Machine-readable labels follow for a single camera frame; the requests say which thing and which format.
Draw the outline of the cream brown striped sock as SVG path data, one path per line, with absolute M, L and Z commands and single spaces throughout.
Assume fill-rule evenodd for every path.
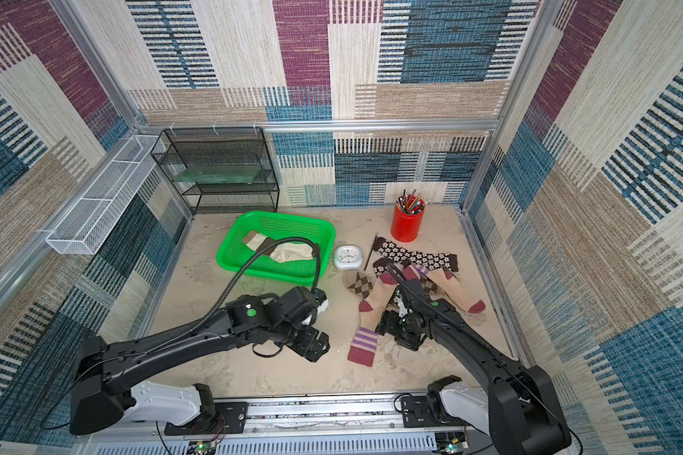
M 284 243 L 276 246 L 273 250 L 268 251 L 268 256 L 271 260 L 279 264 L 312 261 L 315 259 L 315 251 L 313 246 L 305 243 Z
M 251 231 L 242 239 L 242 242 L 250 250 L 259 251 L 272 246 L 275 240 L 258 231 Z

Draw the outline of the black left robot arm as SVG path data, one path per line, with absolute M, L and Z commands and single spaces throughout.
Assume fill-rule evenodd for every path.
M 311 249 L 311 287 L 296 286 L 282 296 L 266 293 L 227 300 L 256 260 L 284 245 Z M 310 362 L 318 361 L 330 348 L 328 335 L 313 326 L 326 298 L 318 288 L 321 266 L 321 249 L 307 238 L 270 241 L 242 265 L 202 318 L 141 339 L 111 344 L 102 337 L 86 339 L 75 361 L 74 379 L 65 392 L 70 399 L 65 428 L 73 435 L 105 430 L 138 402 L 131 394 L 133 387 L 158 373 L 218 352 L 272 341 Z

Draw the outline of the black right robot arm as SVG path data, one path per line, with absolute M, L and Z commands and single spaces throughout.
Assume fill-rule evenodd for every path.
M 480 385 L 473 391 L 450 375 L 428 388 L 427 406 L 442 425 L 461 420 L 488 434 L 500 454 L 556 454 L 582 439 L 567 424 L 551 377 L 540 367 L 524 367 L 481 337 L 454 305 L 432 300 L 415 271 L 385 267 L 400 290 L 405 314 L 390 311 L 378 332 L 416 351 L 427 339 L 450 352 Z

